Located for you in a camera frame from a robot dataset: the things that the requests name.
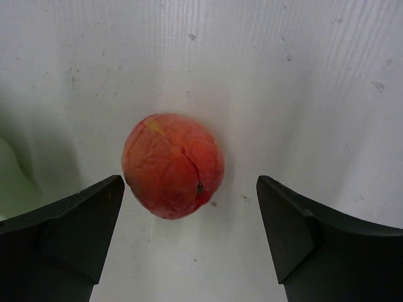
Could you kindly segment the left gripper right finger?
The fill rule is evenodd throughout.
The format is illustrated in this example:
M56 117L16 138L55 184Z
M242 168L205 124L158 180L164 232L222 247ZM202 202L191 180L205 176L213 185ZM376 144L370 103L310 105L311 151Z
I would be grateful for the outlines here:
M287 300L402 300L400 228L344 214L268 176L256 190Z

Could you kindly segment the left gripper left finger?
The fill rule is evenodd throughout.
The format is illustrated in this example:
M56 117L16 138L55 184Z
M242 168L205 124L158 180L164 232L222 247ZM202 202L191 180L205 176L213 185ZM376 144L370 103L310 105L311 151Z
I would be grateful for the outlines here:
M110 176L1 222L1 301L89 301L101 278L125 184Z

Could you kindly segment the red fake peach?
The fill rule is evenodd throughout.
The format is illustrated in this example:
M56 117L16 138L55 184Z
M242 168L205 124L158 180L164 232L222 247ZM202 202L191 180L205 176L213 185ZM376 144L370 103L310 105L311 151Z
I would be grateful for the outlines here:
M126 183L139 203L167 220L184 218L215 194L224 178L224 155L210 130L175 113L144 118L122 152Z

